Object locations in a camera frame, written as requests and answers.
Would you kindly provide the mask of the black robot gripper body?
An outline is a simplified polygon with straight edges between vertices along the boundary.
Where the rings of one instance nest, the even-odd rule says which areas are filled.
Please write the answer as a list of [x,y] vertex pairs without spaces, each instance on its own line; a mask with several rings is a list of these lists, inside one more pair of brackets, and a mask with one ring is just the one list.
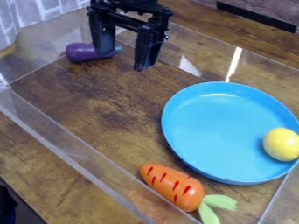
[[119,14],[135,12],[138,15],[151,14],[148,23],[162,31],[168,31],[168,19],[174,15],[172,10],[162,6],[158,0],[90,0],[88,24],[91,32],[99,32],[102,28],[112,25],[136,31],[142,22],[132,17]]

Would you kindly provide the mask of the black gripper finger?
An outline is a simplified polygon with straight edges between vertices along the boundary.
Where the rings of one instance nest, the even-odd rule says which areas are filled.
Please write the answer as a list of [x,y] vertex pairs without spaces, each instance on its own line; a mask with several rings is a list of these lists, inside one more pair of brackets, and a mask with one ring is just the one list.
[[116,27],[110,21],[108,14],[88,14],[88,24],[95,51],[104,55],[115,50]]
[[151,67],[158,59],[164,43],[162,29],[155,25],[142,25],[135,40],[135,70]]

